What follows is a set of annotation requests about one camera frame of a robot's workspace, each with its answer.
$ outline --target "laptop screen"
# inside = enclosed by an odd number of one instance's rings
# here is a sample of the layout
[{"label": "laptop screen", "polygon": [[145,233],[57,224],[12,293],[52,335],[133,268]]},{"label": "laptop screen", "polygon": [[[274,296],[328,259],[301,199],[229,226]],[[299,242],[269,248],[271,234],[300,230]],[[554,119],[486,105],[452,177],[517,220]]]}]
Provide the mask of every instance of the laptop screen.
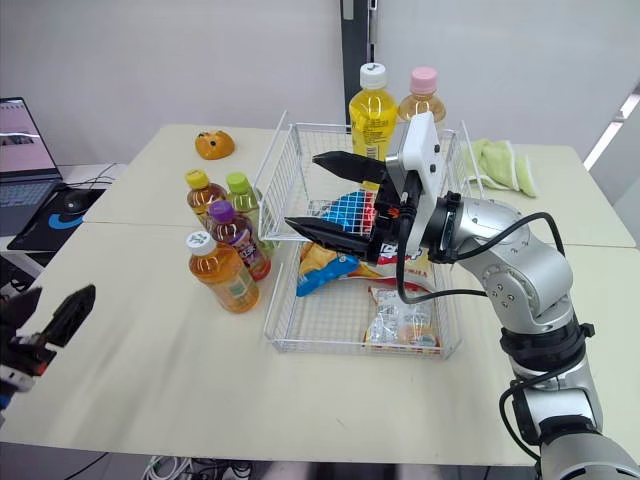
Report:
[{"label": "laptop screen", "polygon": [[0,101],[0,178],[59,176],[22,98]]}]

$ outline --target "white table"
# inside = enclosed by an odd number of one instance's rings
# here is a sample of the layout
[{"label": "white table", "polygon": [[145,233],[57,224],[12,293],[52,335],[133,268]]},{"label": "white table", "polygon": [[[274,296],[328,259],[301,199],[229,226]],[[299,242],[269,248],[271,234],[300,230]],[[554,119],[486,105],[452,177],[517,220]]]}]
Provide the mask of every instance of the white table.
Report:
[{"label": "white table", "polygon": [[[236,151],[221,160],[203,160],[195,151],[194,139],[203,130],[218,128],[233,137]],[[197,227],[198,221],[186,203],[184,173],[201,168],[212,181],[225,187],[226,175],[233,171],[245,172],[253,179],[272,137],[273,130],[167,125],[138,154],[110,192],[96,202],[85,221]],[[517,192],[486,189],[487,197],[509,202],[525,214],[541,210],[551,213],[568,245],[635,246],[572,148],[516,148],[531,159],[540,197],[531,199]],[[542,240],[553,241],[544,222],[531,226]]]},{"label": "white table", "polygon": [[[512,374],[486,299],[460,297],[464,340],[444,362],[280,354],[262,333],[275,276],[261,282],[252,312],[222,311],[187,269],[191,230],[76,231],[38,278],[44,290],[27,330],[90,282],[94,310],[34,389],[14,397],[0,440],[220,458],[531,464],[499,419]],[[596,325],[589,357],[605,433],[640,458],[640,252],[567,252],[577,314]],[[462,271],[456,279],[475,285]]]},{"label": "white table", "polygon": [[[110,164],[96,164],[96,165],[58,165],[60,174],[65,183],[84,182],[87,179],[96,177],[106,168],[109,169],[105,172],[112,178],[118,178],[122,172],[126,169],[126,165],[118,163],[110,167]],[[104,189],[106,184],[98,183],[96,188]],[[90,188],[91,184],[76,185],[74,188]],[[13,241],[15,235],[7,235],[0,237],[0,255],[6,260],[13,263],[23,272],[27,273],[33,278],[36,278],[42,273],[43,267],[38,262],[29,257],[29,253],[36,253],[31,250],[9,250],[7,246]]]}]

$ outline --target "laptop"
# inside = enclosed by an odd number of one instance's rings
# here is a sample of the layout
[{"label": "laptop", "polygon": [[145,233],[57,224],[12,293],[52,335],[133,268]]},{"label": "laptop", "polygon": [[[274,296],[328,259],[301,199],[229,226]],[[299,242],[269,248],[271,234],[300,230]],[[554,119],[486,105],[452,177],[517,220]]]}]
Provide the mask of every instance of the laptop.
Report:
[{"label": "laptop", "polygon": [[61,182],[24,99],[0,99],[0,236],[20,232]]}]

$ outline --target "laptop keyboard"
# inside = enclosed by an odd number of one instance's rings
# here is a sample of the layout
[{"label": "laptop keyboard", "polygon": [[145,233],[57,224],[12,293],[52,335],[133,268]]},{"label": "laptop keyboard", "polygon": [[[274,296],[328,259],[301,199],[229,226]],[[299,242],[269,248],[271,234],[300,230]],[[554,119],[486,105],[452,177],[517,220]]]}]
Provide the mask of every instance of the laptop keyboard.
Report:
[{"label": "laptop keyboard", "polygon": [[36,205],[47,192],[50,183],[25,183],[2,185],[0,187],[0,207],[24,207]]}]

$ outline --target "green cloth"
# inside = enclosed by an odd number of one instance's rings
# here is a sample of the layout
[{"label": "green cloth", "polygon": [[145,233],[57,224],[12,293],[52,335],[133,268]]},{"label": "green cloth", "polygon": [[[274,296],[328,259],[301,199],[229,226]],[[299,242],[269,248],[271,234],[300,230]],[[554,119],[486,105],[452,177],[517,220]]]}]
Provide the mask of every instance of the green cloth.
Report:
[{"label": "green cloth", "polygon": [[491,142],[482,138],[471,145],[478,171],[474,168],[469,152],[465,152],[467,178],[497,190],[521,191],[530,197],[538,194],[526,155],[516,154],[511,142]]}]

